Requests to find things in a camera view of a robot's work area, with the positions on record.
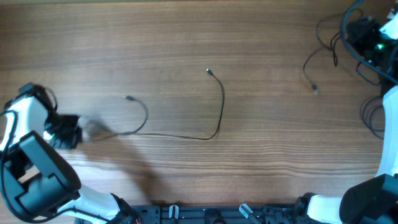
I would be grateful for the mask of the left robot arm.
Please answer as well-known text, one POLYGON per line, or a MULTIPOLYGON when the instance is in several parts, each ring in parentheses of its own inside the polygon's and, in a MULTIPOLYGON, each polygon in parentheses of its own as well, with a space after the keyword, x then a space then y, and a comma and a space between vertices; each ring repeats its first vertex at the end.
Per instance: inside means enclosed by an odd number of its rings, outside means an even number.
POLYGON ((57 152, 81 141, 79 117, 58 114, 54 93, 28 83, 4 105, 1 143, 1 195, 10 212, 26 223, 45 223, 61 215, 75 223, 142 223, 141 216, 115 194, 81 184, 57 152))

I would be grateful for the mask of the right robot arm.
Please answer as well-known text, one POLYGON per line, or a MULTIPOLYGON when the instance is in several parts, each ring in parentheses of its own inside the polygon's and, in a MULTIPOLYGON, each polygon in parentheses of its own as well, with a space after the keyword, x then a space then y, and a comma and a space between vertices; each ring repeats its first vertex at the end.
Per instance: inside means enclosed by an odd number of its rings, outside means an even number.
POLYGON ((296 200, 294 223, 397 223, 397 11, 386 24, 361 16, 349 21, 342 13, 341 30, 330 41, 334 51, 341 39, 358 61, 378 75, 379 96, 361 105, 364 125, 383 141, 378 171, 372 179, 348 189, 341 197, 307 193, 296 200))

